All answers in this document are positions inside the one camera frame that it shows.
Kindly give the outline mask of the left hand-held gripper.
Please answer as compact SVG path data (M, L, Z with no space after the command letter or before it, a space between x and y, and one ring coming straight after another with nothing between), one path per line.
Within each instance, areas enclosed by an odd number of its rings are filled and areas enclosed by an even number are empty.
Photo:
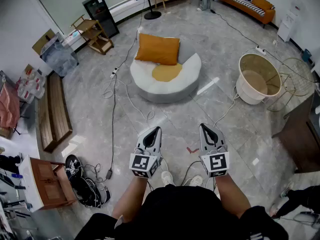
M151 179L160 167L162 129L159 126L150 128L138 138L134 153L130 154L129 169L140 178Z

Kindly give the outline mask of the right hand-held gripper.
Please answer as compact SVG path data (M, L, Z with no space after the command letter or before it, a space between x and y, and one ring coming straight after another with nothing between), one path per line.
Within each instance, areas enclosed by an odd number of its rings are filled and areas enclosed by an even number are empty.
M213 125L201 123L199 135L202 151L199 158L207 176L225 176L230 168L230 153L223 133Z

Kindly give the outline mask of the orange rectangular cushion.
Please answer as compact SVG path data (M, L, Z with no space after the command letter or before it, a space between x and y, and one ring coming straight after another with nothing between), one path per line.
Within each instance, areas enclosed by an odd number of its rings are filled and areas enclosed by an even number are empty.
M180 39L139 34L139 49L135 60L174 66L178 62Z

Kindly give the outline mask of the person's left forearm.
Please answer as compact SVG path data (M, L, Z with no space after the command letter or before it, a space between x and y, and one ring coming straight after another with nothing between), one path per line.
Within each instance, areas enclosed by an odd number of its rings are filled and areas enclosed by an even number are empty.
M116 203L111 216L115 219L123 217L126 223L132 221L142 206L147 184L147 178L135 176Z

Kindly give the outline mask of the person's right forearm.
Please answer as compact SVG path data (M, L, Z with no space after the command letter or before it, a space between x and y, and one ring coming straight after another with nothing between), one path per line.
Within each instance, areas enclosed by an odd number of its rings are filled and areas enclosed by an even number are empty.
M225 210L241 218L251 208L250 202L229 174L215 178L220 201Z

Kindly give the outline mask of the round white floor pouf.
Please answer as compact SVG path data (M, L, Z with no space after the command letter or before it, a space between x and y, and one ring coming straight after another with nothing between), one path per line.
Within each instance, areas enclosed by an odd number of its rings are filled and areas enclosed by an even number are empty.
M179 75L169 82L157 81L152 77L152 71L158 65L151 61L134 60L130 66L137 93L144 99L153 103L174 103L186 98L198 87L202 62L196 50L182 64Z

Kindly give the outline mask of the grey round cushion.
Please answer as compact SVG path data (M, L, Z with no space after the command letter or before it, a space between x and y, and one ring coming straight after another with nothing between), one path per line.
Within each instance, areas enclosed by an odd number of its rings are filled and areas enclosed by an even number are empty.
M189 40L180 39L177 57L179 64L184 64L195 53L195 49Z

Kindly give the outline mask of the long orange sofa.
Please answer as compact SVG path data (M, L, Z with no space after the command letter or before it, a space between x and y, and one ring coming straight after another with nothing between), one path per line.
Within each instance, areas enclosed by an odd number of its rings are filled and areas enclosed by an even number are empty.
M264 17L259 17L258 15L250 15L253 18L255 18L256 20L260 21L264 26L271 23L273 21L273 18L275 16L276 10L275 10L275 6L273 5L273 9L269 9L265 11L265 15Z

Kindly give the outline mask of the small orange cushion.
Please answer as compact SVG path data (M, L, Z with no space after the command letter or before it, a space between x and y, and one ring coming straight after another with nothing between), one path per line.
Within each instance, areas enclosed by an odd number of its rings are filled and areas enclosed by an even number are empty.
M251 3L264 11L274 8L274 6L266 0L252 0Z

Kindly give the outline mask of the person's white left shoe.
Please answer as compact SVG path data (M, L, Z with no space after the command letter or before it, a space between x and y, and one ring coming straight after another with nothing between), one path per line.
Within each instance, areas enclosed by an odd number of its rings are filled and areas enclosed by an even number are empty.
M168 185L173 185L175 186L174 180L173 180L173 176L169 171L163 171L161 173L161 179L163 182L163 185L166 187Z

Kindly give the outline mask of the person's white shoe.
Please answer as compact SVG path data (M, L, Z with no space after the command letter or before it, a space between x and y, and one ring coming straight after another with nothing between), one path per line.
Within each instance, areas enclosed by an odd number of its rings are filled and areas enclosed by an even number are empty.
M200 175L196 175L193 177L189 183L190 187L202 187L203 185L203 178Z
M168 185L173 185L175 186L174 180L173 180L173 176L169 171L163 171L161 173L161 179L163 182L163 185L166 187Z

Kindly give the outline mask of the person's white right shoe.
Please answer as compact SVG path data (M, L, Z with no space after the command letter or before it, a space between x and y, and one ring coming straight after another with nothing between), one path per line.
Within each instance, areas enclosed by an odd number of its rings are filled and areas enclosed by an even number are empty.
M190 187L202 187L203 185L203 178L200 175L196 175L193 177L189 183Z

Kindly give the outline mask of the cream round basket table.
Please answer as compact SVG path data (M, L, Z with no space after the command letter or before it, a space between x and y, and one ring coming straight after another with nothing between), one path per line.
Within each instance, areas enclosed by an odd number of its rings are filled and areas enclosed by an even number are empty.
M257 105L263 99L275 97L281 91L282 79L278 70L261 55L244 54L239 59L238 71L236 91L249 105Z

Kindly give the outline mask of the yellow round seat pad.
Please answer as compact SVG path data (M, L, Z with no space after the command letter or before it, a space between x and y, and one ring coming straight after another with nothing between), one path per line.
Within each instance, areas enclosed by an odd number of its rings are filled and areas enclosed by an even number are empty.
M159 82L170 82L175 79L183 66L179 63L176 65L157 65L152 71L152 77Z

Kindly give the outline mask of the person's black clothing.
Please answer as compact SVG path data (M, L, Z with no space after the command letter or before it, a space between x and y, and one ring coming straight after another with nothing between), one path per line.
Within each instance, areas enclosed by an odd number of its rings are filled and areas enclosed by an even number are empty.
M95 213L75 240L288 240L286 230L265 208L241 217L222 206L216 194L198 186L165 186L149 193L130 222Z

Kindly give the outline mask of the black backpack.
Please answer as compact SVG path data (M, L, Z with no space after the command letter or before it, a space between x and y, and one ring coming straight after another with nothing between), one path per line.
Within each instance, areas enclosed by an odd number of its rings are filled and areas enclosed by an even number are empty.
M77 156L70 154L65 159L65 173L78 201L85 207L99 208L108 202L111 193L106 186L99 187L105 182L98 176L101 165L83 165Z

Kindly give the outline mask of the dark wooden table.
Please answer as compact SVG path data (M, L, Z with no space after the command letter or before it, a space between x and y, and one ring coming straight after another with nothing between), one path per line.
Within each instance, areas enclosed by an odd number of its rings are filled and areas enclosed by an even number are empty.
M296 165L296 174L320 171L320 94L316 91L283 117L278 138Z

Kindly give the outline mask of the brown wooden slat bench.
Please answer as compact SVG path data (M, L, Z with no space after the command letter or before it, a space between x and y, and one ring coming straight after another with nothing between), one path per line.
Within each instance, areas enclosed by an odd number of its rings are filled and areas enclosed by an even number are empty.
M38 102L39 134L43 151L52 153L72 133L63 78L52 72Z

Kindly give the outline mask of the brown wooden small cabinet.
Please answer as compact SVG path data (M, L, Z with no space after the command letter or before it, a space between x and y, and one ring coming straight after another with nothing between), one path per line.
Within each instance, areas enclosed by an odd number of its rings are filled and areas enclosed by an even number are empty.
M38 210L69 206L77 201L64 163L31 158L30 164L41 201Z

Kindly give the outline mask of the wooden shelf cart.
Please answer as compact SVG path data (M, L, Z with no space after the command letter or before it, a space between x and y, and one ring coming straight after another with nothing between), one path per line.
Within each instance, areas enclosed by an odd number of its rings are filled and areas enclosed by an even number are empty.
M114 43L107 36L98 20L84 19L84 15L81 15L70 27L79 32L91 49L102 55L114 48Z

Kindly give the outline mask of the clear plastic box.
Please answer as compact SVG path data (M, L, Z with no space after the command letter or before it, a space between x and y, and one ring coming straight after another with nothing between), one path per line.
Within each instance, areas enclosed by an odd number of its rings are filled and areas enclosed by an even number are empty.
M52 37L46 33L44 40L39 56L60 77L64 78L79 65L75 51L68 44L63 44L60 33Z

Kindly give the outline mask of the small blue bin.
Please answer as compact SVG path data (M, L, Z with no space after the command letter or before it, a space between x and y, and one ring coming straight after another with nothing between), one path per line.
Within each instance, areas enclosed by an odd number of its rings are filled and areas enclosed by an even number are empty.
M311 56L312 54L310 53L310 51L308 49L305 49L303 52L302 52L302 60L306 63L309 63L310 62L310 59L311 59Z

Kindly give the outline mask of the white board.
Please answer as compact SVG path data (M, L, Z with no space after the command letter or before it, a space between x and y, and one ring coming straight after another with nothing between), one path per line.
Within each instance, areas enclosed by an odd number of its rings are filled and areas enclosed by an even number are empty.
M22 175L22 186L25 187L25 201L28 203L28 210L32 213L44 207L44 203L38 191L35 175L33 173L31 157L26 156L18 167Z

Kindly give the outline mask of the stack of clear storage bins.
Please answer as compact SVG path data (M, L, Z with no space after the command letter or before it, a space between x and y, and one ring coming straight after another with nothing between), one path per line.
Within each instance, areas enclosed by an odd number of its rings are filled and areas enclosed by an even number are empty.
M18 97L27 104L31 104L35 98L41 99L45 93L45 83L46 77L28 64L17 82Z

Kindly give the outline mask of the black glass-door cabinet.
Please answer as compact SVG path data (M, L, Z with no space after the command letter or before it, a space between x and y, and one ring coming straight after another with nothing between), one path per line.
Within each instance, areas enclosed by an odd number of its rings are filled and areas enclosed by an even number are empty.
M120 33L105 0L85 0L82 5L92 20L99 21L109 38Z

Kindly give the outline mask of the white water dispenser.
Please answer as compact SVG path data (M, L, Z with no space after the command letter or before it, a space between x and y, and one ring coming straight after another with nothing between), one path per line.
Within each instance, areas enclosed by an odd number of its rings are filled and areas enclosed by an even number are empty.
M288 42L297 32L298 26L301 23L304 5L293 3L286 11L278 28L277 35L284 42Z

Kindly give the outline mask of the pink cloth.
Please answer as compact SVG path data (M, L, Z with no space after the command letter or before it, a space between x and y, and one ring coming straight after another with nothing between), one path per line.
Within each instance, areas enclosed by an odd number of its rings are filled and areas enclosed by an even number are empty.
M0 92L0 127L15 128L20 118L20 99L17 91L7 82Z

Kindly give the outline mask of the brown cardboard sheet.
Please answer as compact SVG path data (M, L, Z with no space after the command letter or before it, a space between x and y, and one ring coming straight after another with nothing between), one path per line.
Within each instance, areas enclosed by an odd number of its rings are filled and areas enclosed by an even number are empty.
M39 40L32 46L32 49L40 56L42 48L55 36L50 28Z

